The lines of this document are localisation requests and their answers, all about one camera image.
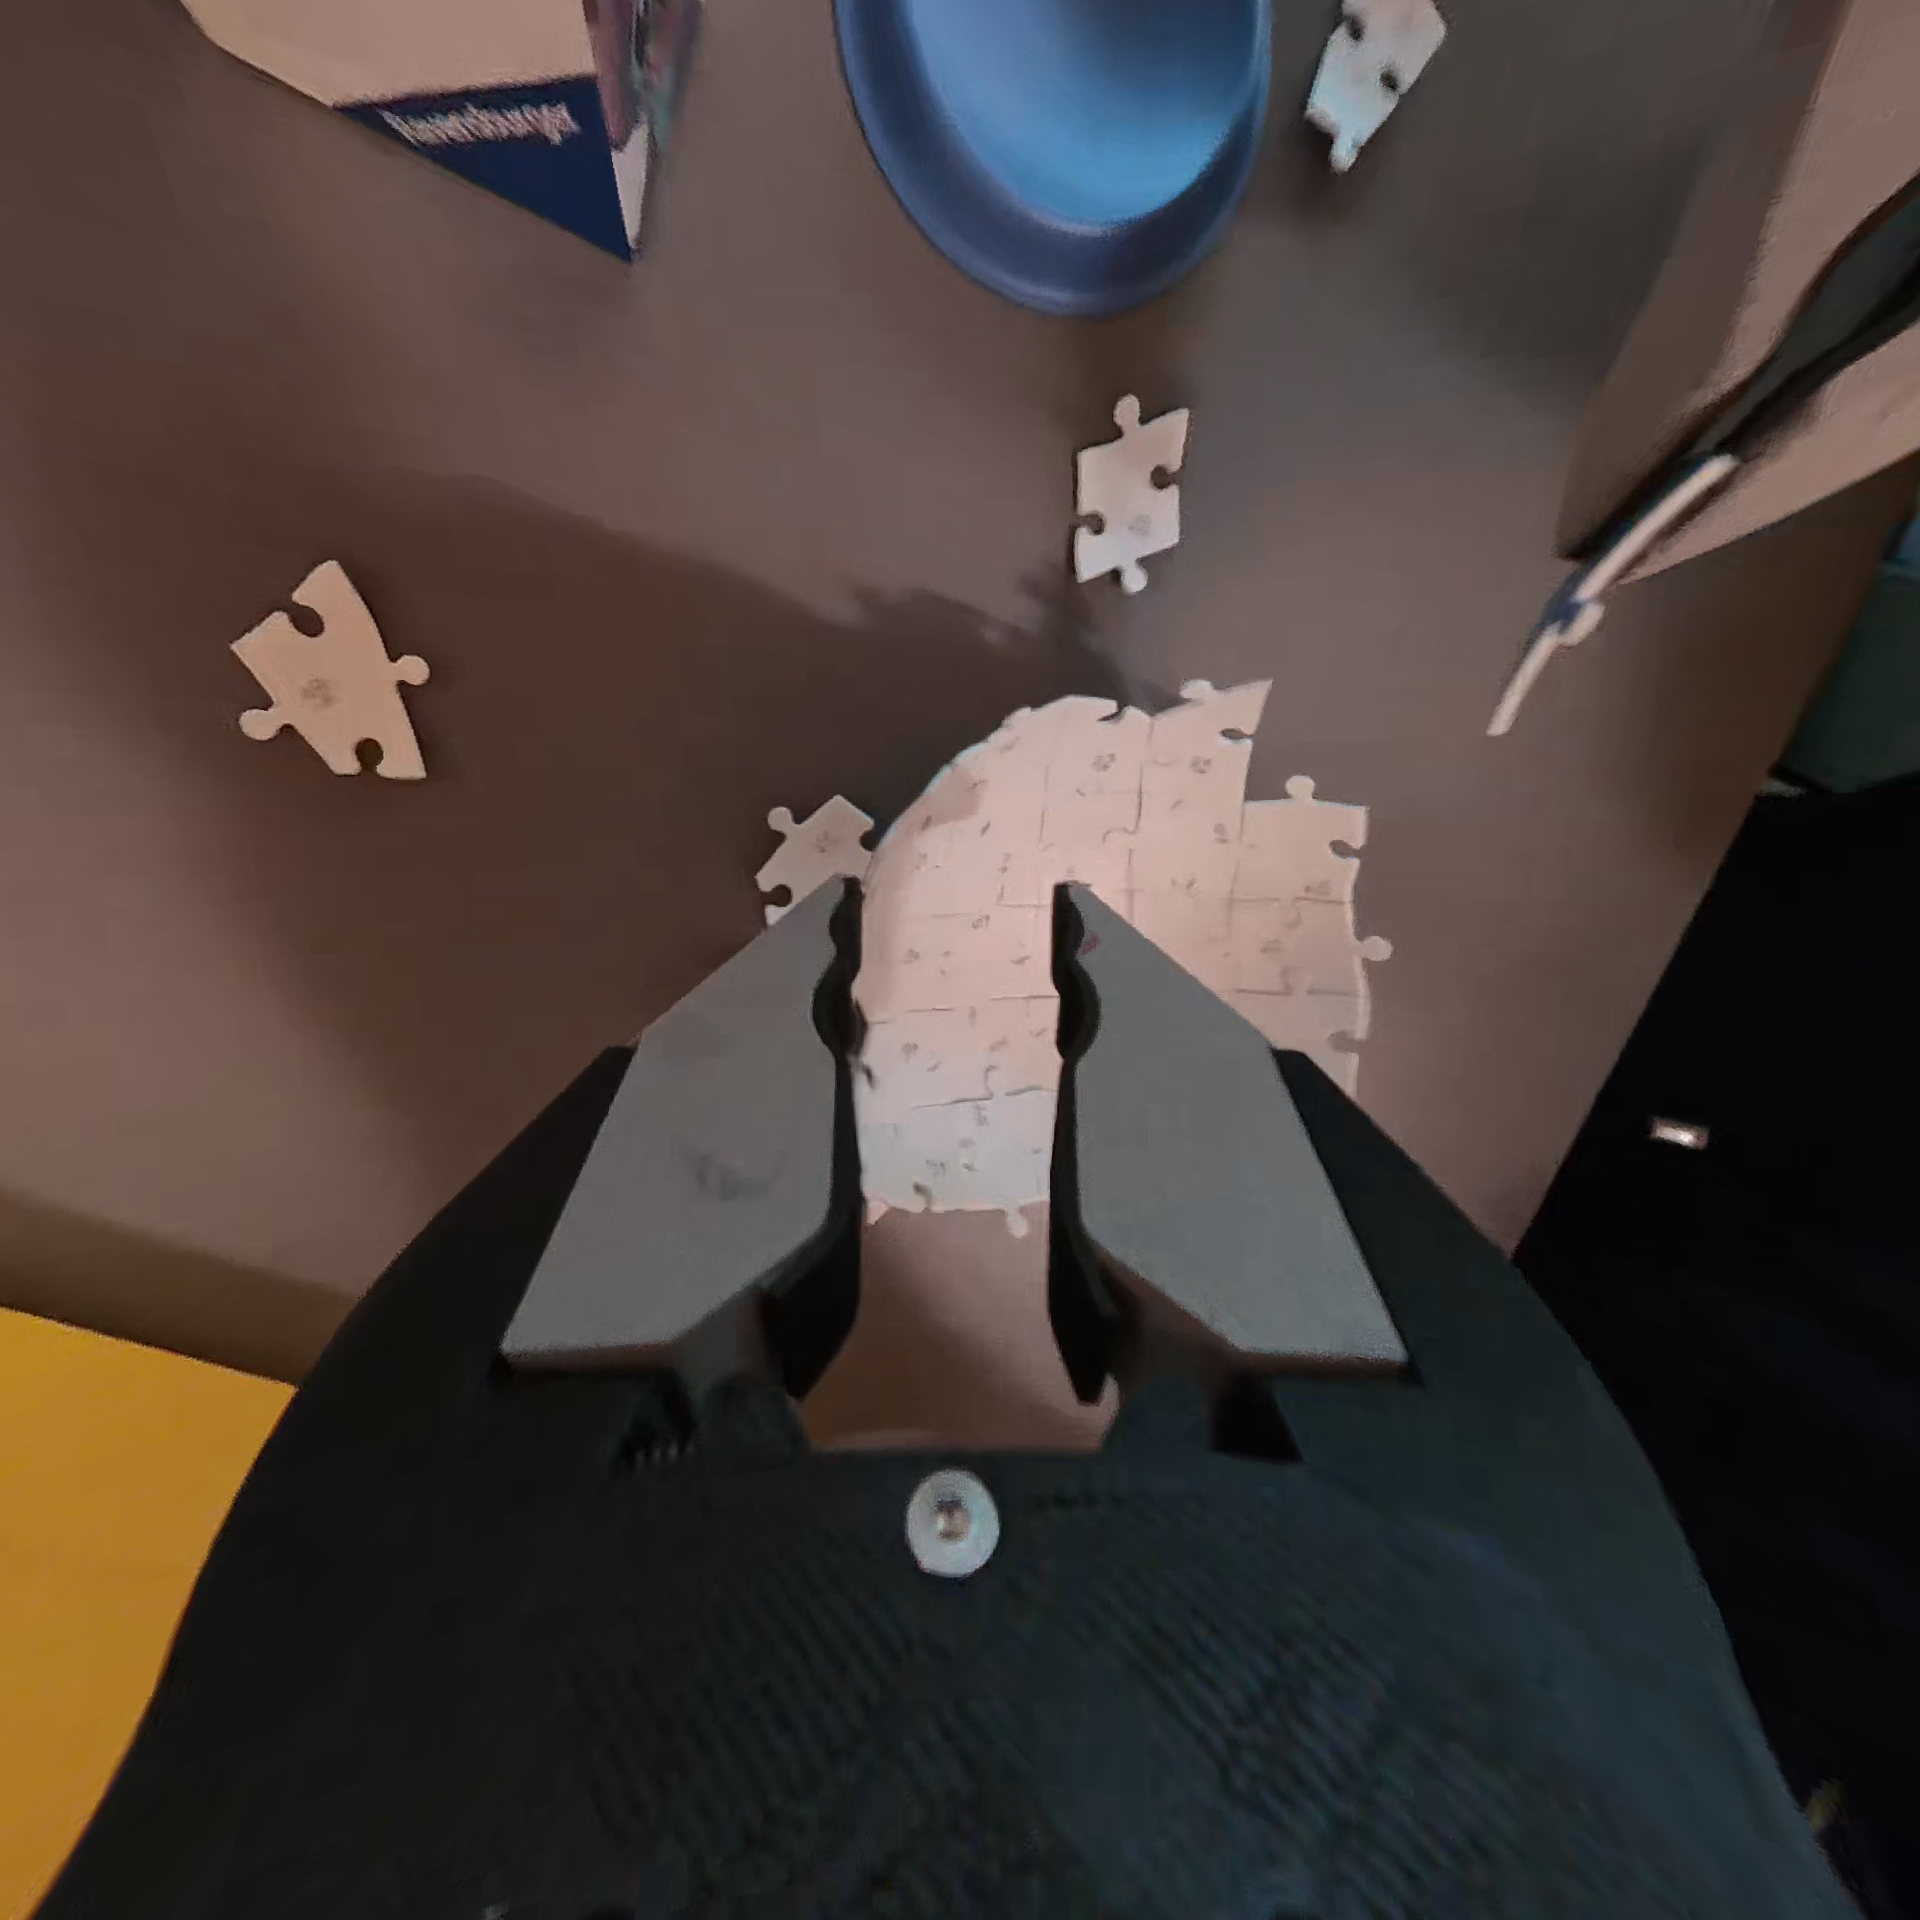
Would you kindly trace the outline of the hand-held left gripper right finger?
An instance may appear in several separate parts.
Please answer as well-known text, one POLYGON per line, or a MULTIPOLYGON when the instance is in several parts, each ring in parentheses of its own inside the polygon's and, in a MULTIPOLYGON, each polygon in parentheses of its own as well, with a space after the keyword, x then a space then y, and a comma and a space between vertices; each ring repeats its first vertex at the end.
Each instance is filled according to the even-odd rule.
POLYGON ((1398 1377, 1408 1347, 1258 1028, 1118 909, 1048 909, 1046 1322, 1071 1391, 1398 1377))

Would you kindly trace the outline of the printed cardboard puzzle box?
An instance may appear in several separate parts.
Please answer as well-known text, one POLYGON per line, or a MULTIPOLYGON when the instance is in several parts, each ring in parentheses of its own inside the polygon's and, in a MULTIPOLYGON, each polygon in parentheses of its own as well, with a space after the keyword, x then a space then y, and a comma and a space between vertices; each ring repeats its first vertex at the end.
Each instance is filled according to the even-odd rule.
POLYGON ((702 3, 187 3, 231 57, 636 260, 702 3))

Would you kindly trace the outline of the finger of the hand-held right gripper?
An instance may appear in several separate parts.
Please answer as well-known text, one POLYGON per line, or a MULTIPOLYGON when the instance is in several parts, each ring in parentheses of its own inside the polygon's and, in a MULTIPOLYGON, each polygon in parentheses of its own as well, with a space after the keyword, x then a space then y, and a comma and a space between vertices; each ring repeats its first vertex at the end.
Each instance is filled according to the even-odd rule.
MULTIPOLYGON (((1648 377, 1606 380, 1606 425, 1626 435, 1618 454, 1636 482, 1648 463, 1687 449, 1703 428, 1758 395, 1759 374, 1731 387, 1654 390, 1648 377)), ((1626 567, 1621 586, 1645 582, 1762 532, 1915 453, 1915 374, 1832 374, 1759 420, 1741 467, 1692 518, 1626 567)))
POLYGON ((1746 457, 1836 374, 1915 374, 1917 5, 1778 5, 1765 51, 1589 403, 1559 509, 1572 559, 1683 460, 1746 457), (1626 478, 1610 377, 1758 395, 1626 478))

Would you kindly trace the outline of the white puzzle piece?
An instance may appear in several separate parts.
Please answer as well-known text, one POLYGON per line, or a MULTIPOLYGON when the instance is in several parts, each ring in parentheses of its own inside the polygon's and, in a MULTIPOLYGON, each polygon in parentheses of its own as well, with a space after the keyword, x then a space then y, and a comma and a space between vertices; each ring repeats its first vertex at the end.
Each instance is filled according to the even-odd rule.
POLYGON ((1488 738, 1507 735, 1517 724, 1550 661, 1597 631, 1616 589, 1648 556, 1687 531, 1741 467, 1744 457, 1732 450, 1683 460, 1644 500, 1622 508, 1600 527, 1523 645, 1486 724, 1488 738))
POLYGON ((263 708, 243 711, 237 727, 251 740, 298 732, 336 778, 358 775, 360 748, 371 745, 380 778, 426 780, 402 689, 430 682, 427 661, 389 654, 366 599, 336 559, 308 572, 292 601, 317 619, 316 633, 276 610, 231 645, 268 697, 263 708))
POLYGON ((1074 454, 1071 574, 1088 586, 1114 577, 1135 594, 1148 588, 1146 562, 1181 538, 1180 468, 1191 413, 1175 406, 1143 419, 1138 395, 1114 404, 1116 437, 1074 454))
POLYGON ((803 820, 788 807, 772 807, 765 823, 779 836, 779 847, 755 873, 768 927, 828 883, 866 878, 875 820, 855 803, 834 796, 803 820))
POLYGON ((1306 124, 1327 138, 1331 171, 1354 170, 1411 85, 1444 44, 1436 3, 1341 3, 1314 68, 1306 124))

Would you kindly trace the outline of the yellow plastic bin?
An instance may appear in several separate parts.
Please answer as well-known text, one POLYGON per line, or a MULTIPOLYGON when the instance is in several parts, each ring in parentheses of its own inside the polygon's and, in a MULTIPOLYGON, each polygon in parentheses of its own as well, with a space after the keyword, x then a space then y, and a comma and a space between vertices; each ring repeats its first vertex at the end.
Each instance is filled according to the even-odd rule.
POLYGON ((294 1389, 3 1309, 3 1915, 125 1755, 186 1599, 294 1389))

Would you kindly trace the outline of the partly built white puzzle ball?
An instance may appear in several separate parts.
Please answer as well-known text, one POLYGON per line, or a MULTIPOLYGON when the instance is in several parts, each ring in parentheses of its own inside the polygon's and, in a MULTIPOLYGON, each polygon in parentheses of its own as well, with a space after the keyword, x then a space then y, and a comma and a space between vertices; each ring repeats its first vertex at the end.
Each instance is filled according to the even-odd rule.
POLYGON ((1191 682, 1158 713, 1094 697, 1021 708, 958 755, 862 883, 855 1127, 868 1219, 1046 1201, 1062 1058, 1051 898, 1088 887, 1278 1049, 1358 1090, 1368 829, 1306 775, 1245 778, 1268 683, 1191 682))

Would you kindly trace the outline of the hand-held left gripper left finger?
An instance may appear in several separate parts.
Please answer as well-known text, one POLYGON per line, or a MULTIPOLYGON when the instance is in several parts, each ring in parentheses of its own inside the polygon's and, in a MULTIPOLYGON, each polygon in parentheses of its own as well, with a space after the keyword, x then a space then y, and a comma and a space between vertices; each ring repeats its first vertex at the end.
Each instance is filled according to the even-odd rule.
POLYGON ((859 1297, 859 909, 830 879, 640 1034, 504 1362, 822 1378, 859 1297))

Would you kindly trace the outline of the blue round plastic dish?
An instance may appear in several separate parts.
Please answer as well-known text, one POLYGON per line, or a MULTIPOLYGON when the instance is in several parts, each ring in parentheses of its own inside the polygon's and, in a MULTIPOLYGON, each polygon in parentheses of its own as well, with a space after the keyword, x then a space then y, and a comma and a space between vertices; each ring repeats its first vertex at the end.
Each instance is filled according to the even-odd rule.
POLYGON ((1229 231, 1263 145, 1270 3, 834 3, 901 207, 1024 309, 1104 319, 1229 231))

